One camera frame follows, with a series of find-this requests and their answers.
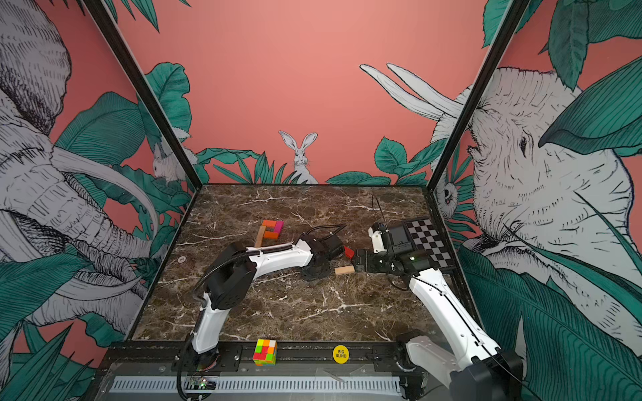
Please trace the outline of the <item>magenta block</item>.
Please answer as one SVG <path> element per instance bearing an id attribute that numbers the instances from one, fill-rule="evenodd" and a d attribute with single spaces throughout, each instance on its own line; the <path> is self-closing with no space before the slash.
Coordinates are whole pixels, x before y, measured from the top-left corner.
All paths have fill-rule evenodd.
<path id="1" fill-rule="evenodd" d="M 274 226 L 274 232 L 277 234 L 280 234 L 284 228 L 284 222 L 283 221 L 277 221 L 275 226 Z"/>

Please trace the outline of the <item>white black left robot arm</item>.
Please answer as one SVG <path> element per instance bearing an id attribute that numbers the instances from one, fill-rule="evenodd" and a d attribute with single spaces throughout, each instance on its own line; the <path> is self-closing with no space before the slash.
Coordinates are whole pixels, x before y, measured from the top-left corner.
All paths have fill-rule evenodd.
<path id="1" fill-rule="evenodd" d="M 173 369 L 206 370 L 218 359 L 220 333 L 229 311 L 241 303 L 259 277 L 296 269 L 315 281 L 333 271 L 330 262 L 344 254 L 338 237 L 344 224 L 313 227 L 296 242 L 270 247 L 244 247 L 234 242 L 215 259 L 191 290 L 199 315 L 185 345 L 175 357 Z"/>

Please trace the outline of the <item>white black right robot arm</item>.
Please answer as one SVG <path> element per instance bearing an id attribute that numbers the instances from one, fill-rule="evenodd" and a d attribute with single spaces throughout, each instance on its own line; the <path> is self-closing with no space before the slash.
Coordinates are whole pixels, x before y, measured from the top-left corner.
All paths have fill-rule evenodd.
<path id="1" fill-rule="evenodd" d="M 444 279 L 442 242 L 426 219 L 368 230 L 372 247 L 355 252 L 356 271 L 400 277 L 422 302 L 449 344 L 426 335 L 403 339 L 407 360 L 444 385 L 454 400 L 520 400 L 523 362 L 502 349 L 469 314 Z"/>

